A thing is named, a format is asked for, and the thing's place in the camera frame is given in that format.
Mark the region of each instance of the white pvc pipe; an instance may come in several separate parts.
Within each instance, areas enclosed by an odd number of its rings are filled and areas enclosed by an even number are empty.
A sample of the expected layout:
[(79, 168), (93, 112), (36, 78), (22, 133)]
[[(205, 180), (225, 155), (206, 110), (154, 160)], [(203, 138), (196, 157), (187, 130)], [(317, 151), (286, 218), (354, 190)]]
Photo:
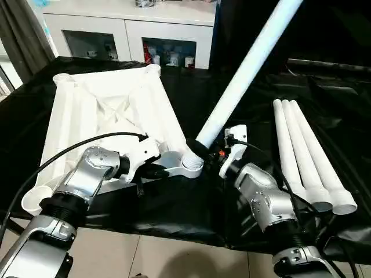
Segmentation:
[(290, 106), (295, 114), (297, 122), (299, 123), (301, 133), (304, 136), (305, 143), (308, 146), (321, 181), (330, 193), (334, 206), (332, 211), (335, 214), (340, 215), (354, 212), (357, 209), (357, 204), (350, 192), (343, 187), (299, 105), (296, 101), (291, 101)]
[(196, 140), (213, 143), (303, 0), (280, 0)]
[(285, 114), (283, 113), (280, 100), (273, 101), (274, 119), (276, 123), (279, 159), (281, 161), (282, 172), (285, 175), (292, 191), (307, 200), (305, 188), (301, 184), (299, 170), (297, 168), (294, 150), (292, 148)]
[(283, 100), (282, 106), (301, 179), (307, 190), (308, 201), (318, 211), (331, 210), (332, 204), (330, 194), (322, 185), (303, 135), (301, 134), (300, 128), (291, 110), (290, 102), (288, 100)]

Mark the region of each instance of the curtain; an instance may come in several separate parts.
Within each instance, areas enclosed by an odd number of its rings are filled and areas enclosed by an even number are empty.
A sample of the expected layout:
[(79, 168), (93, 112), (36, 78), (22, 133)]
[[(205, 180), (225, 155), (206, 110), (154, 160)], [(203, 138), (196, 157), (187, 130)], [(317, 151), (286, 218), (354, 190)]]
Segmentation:
[(55, 58), (27, 0), (0, 0), (0, 38), (23, 83)]

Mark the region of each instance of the tiled floor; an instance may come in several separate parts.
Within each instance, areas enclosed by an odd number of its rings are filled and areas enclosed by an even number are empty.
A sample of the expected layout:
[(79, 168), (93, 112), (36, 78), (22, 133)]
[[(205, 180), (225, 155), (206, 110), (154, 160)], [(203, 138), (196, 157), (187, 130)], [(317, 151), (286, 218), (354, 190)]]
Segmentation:
[[(27, 221), (16, 220), (21, 226)], [(17, 239), (7, 231), (0, 259)], [(272, 256), (232, 251), (199, 243), (151, 236), (79, 229), (70, 254), (74, 264), (69, 278), (275, 278)], [(337, 263), (347, 277), (349, 264)], [(371, 266), (357, 265), (359, 277), (371, 277)]]

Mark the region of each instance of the table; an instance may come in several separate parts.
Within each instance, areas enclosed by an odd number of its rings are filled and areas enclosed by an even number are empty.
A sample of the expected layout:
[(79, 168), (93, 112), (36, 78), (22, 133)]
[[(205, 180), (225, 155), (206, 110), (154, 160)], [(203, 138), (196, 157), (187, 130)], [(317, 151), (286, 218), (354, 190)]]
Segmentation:
[[(144, 65), (135, 61), (58, 57), (0, 103), (0, 214), (40, 162), (56, 90), (52, 77), (62, 72), (80, 74)], [(173, 67), (163, 67), (161, 72), (162, 83), (185, 136), (195, 138), (232, 73)], [(371, 264), (371, 258), (366, 255), (371, 251), (370, 92), (368, 83), (262, 75), (256, 78), (226, 124), (246, 124), (248, 141), (269, 152), (278, 162), (272, 101), (297, 100), (344, 186), (358, 204), (358, 210), (350, 215), (335, 218), (332, 213), (323, 215), (319, 229), (315, 229), (313, 218), (308, 219), (308, 234), (316, 237), (321, 232), (318, 244), (324, 246), (325, 253), (346, 261), (337, 242), (341, 239), (353, 260), (360, 264)], [(272, 170), (270, 162), (252, 149), (247, 149), (244, 159)], [(203, 171), (194, 180), (172, 177), (145, 184), (144, 191), (143, 197), (137, 197), (135, 187), (99, 195), (89, 211), (86, 226), (236, 250), (272, 252), (246, 201), (217, 175)], [(30, 218), (21, 209), (20, 201), (13, 215)]]

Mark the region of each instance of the black cable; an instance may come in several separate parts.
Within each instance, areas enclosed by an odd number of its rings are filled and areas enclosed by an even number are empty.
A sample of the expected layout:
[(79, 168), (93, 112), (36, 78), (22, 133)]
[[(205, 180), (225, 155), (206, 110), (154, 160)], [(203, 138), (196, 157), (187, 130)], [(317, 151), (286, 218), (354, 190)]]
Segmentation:
[(257, 146), (253, 145), (253, 144), (250, 144), (250, 143), (246, 143), (246, 142), (243, 142), (243, 141), (240, 141), (240, 140), (236, 140), (236, 139), (231, 139), (230, 140), (231, 142), (233, 142), (234, 144), (242, 144), (242, 145), (246, 145), (248, 147), (251, 147), (253, 149), (256, 149), (257, 151), (259, 151), (260, 153), (262, 153), (265, 157), (267, 157), (272, 165), (273, 165), (273, 168), (277, 171), (280, 179), (283, 181), (283, 183), (286, 185), (287, 187), (287, 191), (286, 190), (283, 190), (283, 191), (286, 191), (289, 195), (290, 195), (290, 198), (291, 198), (291, 202), (292, 202), (292, 206), (293, 206), (293, 209), (294, 209), (294, 212), (296, 214), (296, 217), (297, 217), (297, 221), (298, 223), (301, 225), (301, 227), (304, 229), (303, 227), (303, 221), (301, 219), (301, 216), (300, 216), (300, 210), (299, 210), (299, 206), (297, 204), (297, 198), (299, 200), (301, 200), (303, 203), (305, 203), (314, 213), (317, 213), (318, 214), (318, 211), (315, 209), (315, 207), (313, 207), (313, 205), (309, 204), (309, 202), (305, 201), (303, 198), (297, 196), (291, 189), (291, 186), (289, 184), (289, 182), (287, 181), (285, 175), (283, 174), (281, 168), (274, 162), (273, 158), (267, 154), (266, 152), (264, 152), (262, 149), (258, 148)]
[(43, 165), (39, 166), (37, 168), (37, 170), (34, 171), (30, 175), (30, 177), (20, 186), (20, 188), (18, 189), (18, 191), (15, 194), (12, 202), (10, 203), (10, 205), (8, 207), (8, 210), (7, 210), (6, 214), (5, 214), (3, 223), (2, 223), (1, 228), (0, 228), (0, 248), (1, 248), (1, 244), (2, 244), (2, 241), (3, 241), (3, 238), (4, 238), (4, 234), (5, 234), (5, 231), (6, 231), (6, 224), (8, 223), (8, 220), (10, 218), (10, 214), (11, 214), (11, 212), (12, 212), (12, 210), (13, 210), (15, 204), (16, 204), (17, 199), (19, 198), (19, 196), (22, 193), (22, 191), (24, 190), (24, 188), (37, 176), (38, 173), (40, 173), (43, 169), (45, 169), (46, 167), (48, 167), (50, 164), (52, 164), (55, 160), (57, 160), (58, 158), (60, 158), (62, 155), (65, 155), (67, 152), (72, 151), (75, 148), (78, 148), (78, 147), (83, 146), (83, 145), (85, 145), (87, 143), (96, 141), (98, 139), (102, 139), (102, 138), (106, 138), (106, 137), (111, 137), (111, 136), (118, 136), (118, 135), (136, 136), (136, 137), (139, 138), (140, 141), (147, 138), (147, 136), (145, 136), (145, 135), (137, 134), (137, 133), (132, 133), (132, 132), (113, 132), (113, 133), (102, 134), (102, 135), (95, 136), (93, 138), (84, 140), (84, 141), (82, 141), (80, 143), (77, 143), (75, 145), (72, 145), (72, 146), (68, 147), (67, 149), (64, 149), (63, 151), (59, 152), (58, 154), (56, 154), (55, 156), (53, 156), (52, 158), (50, 158)]
[(340, 268), (331, 259), (326, 259), (330, 266), (336, 271), (340, 278), (347, 278), (345, 274), (340, 270)]
[(355, 266), (355, 262), (353, 261), (352, 257), (350, 256), (345, 244), (343, 244), (342, 240), (339, 239), (339, 246), (340, 248), (342, 249), (344, 255), (347, 257), (348, 259), (348, 263), (349, 263), (349, 266), (350, 266), (350, 269), (352, 270), (352, 274), (353, 274), (353, 277), (354, 278), (359, 278), (359, 274), (358, 274), (358, 270), (357, 270), (357, 267)]

